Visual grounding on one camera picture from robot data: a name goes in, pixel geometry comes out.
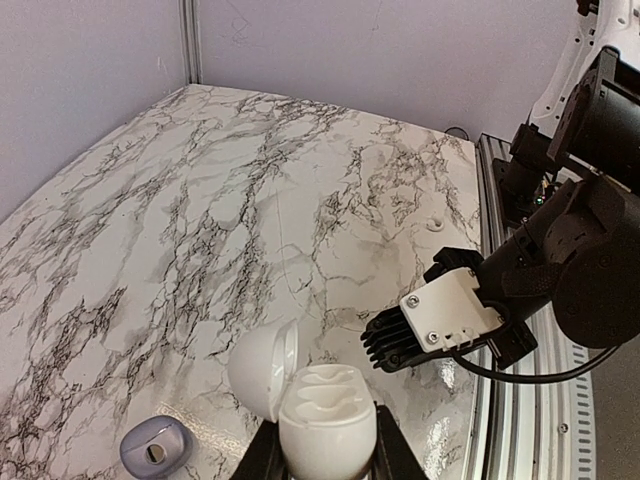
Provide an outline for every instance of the gray wall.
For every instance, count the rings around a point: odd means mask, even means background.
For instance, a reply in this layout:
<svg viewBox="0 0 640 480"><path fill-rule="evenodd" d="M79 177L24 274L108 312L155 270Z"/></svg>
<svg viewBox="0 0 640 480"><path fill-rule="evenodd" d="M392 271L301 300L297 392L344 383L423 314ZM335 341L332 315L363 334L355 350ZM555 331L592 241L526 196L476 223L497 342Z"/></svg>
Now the gray wall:
<svg viewBox="0 0 640 480"><path fill-rule="evenodd" d="M203 0L204 78L510 139L575 10L572 0Z"/></svg>
<svg viewBox="0 0 640 480"><path fill-rule="evenodd" d="M177 0L0 2L0 221L184 84Z"/></svg>

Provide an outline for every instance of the white plastic container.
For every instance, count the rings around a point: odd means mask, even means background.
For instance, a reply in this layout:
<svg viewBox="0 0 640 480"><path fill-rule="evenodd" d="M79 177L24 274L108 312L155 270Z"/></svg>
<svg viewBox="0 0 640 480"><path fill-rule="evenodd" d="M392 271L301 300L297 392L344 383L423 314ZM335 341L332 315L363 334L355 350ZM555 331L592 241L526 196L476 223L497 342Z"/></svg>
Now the white plastic container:
<svg viewBox="0 0 640 480"><path fill-rule="evenodd" d="M238 341L228 364L233 393L256 415L279 422L296 480L360 480L376 444L376 408L362 373L349 365L297 370L298 328L266 326Z"/></svg>

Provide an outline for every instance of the marble table surface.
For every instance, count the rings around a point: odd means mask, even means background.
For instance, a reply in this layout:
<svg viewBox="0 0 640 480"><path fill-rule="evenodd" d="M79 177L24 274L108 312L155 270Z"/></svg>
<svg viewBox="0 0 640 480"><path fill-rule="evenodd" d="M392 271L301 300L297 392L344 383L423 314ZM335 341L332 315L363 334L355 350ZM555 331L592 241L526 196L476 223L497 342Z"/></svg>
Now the marble table surface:
<svg viewBox="0 0 640 480"><path fill-rule="evenodd" d="M247 330L300 322L304 363L362 369L432 479L460 478L474 380L389 375L358 340L445 245L478 247L473 145L342 107L192 85L81 155L0 226L0 479L129 478L123 435L197 438L226 479L260 419L230 391Z"/></svg>

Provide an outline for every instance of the open lid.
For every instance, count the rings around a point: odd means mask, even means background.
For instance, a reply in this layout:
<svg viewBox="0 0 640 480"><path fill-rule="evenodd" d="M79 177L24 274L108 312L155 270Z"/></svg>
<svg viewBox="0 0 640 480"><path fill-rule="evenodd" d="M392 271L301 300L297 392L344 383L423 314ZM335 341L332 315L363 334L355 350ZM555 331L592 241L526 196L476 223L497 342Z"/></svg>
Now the open lid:
<svg viewBox="0 0 640 480"><path fill-rule="evenodd" d="M259 417L278 421L280 405L298 369L298 324L267 325L245 333L236 344L227 374L234 395Z"/></svg>

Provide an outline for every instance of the cable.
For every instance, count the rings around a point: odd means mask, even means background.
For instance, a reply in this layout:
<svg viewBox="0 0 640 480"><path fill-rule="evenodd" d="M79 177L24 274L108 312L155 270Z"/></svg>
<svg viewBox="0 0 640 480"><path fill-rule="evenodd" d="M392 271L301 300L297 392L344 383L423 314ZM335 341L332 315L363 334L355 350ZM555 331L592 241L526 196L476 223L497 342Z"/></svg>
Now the cable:
<svg viewBox="0 0 640 480"><path fill-rule="evenodd" d="M454 352L452 354L453 359L456 361L458 365L462 368L469 370L471 373L475 373L476 375L480 375L481 377L489 378L491 380L497 380L499 382L505 383L523 383L527 385L544 385L548 383L560 383L566 382L567 380L571 380L572 378L579 377L580 375L584 375L589 370L596 368L602 362L604 362L607 358L613 355L616 350L620 347L611 347L603 352L599 353L591 360L589 360L584 365L580 365L573 370L567 370L562 373L551 373L548 375L514 375L511 373L502 373L502 372L494 372L493 370L487 370L486 368L482 368L475 363L471 363L469 360L464 358L460 353Z"/></svg>

